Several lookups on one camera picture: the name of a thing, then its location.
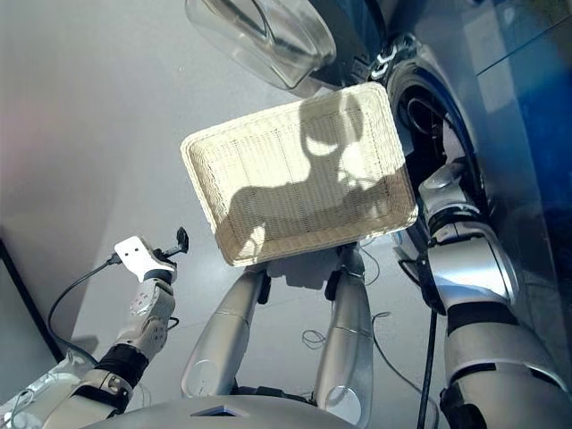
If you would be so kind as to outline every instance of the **black strap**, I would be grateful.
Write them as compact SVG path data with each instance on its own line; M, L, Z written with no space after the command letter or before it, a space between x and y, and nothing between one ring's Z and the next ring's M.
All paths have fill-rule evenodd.
M486 429L481 410L463 399L458 384L441 392L441 411L447 418L450 429Z
M80 386L73 393L73 396L82 396L83 398L88 398L89 400L94 400L95 402L100 402L113 407L114 411L111 415L123 414L130 399L128 392L124 389L118 391L116 395L113 395L108 391L102 391L101 389L93 386Z
M96 369L117 374L134 388L147 365L148 359L138 349L128 344L116 344L103 356Z
M447 311L447 335L468 324L513 324L518 326L517 318L509 308L500 302L468 302L457 304Z
M433 236L443 226L457 222L484 223L484 218L477 212L461 211L458 207L450 207L435 214L429 219L427 226L429 227L429 233Z

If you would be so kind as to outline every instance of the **white wicker basket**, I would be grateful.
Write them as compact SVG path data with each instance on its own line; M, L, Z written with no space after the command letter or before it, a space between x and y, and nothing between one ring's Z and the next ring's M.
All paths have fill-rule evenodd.
M230 265L330 248L416 220L387 94L376 83L199 131L181 152Z

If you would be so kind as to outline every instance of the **gray floor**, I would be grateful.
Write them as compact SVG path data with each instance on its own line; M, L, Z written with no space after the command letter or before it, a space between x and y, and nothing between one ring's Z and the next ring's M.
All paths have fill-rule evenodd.
M34 320L0 260L0 404L55 365Z
M142 234L164 248L184 226L191 251L180 258L176 283L181 325L144 378L154 403L178 398L193 344L239 274L215 245L179 145L193 131L294 97L209 46L187 22L182 2L0 0L0 20L3 239L46 315L60 291L104 261L116 242ZM382 267L369 288L372 310L391 311L377 332L395 364L420 383L429 311L387 240L370 250ZM327 255L319 257L326 267ZM317 285L303 277L289 282ZM123 267L101 273L62 304L55 328L100 357L135 287ZM311 390L319 351L307 349L301 333L325 332L329 311L322 291L277 279L271 302L255 314L240 383ZM441 341L433 379L437 398ZM376 358L372 427L413 426L417 402Z

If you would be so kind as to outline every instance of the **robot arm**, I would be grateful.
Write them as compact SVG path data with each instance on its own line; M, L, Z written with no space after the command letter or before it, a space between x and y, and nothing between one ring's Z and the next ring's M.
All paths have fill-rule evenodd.
M451 428L566 427L572 402L539 339L510 311L518 293L509 257L460 187L462 166L443 166L419 188L431 234L417 261L424 298L447 316Z
M186 249L163 253L140 237L131 237L117 244L115 251L139 279L127 323L101 361L50 415L45 428L78 428L123 413L149 362L167 340L176 277L176 265L167 257Z

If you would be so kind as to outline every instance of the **washing machine door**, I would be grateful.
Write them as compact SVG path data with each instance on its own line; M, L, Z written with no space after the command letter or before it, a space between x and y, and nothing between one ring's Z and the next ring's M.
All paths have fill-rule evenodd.
M364 81L384 38L377 0L187 0L185 9L213 45L282 89L310 74L332 86Z
M483 211L517 267L516 313L543 339L570 387L572 6L413 3L383 8L391 34L419 41L387 83L401 142L422 161L411 159L410 177L419 182L428 164L444 162L443 141L455 137L473 148ZM439 146L427 139L433 135Z

